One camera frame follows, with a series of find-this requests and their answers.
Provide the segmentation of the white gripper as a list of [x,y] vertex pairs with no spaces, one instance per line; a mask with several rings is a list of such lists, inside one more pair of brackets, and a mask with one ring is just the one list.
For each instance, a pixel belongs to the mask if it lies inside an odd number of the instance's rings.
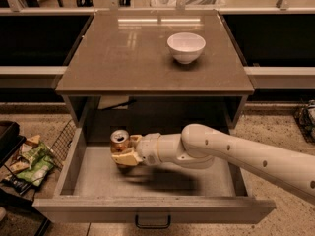
[[125,166],[137,166],[143,162],[148,166],[160,165],[158,156],[158,139],[160,133],[131,135],[129,148],[112,155],[115,163]]

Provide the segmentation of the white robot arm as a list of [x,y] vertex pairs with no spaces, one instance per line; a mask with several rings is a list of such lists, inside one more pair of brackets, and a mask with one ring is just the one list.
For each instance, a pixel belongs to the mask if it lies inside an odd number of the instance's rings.
[[110,150],[113,161],[123,166],[173,163],[204,169],[220,158],[315,203],[315,156],[237,138],[201,124],[169,135],[117,130],[110,135]]

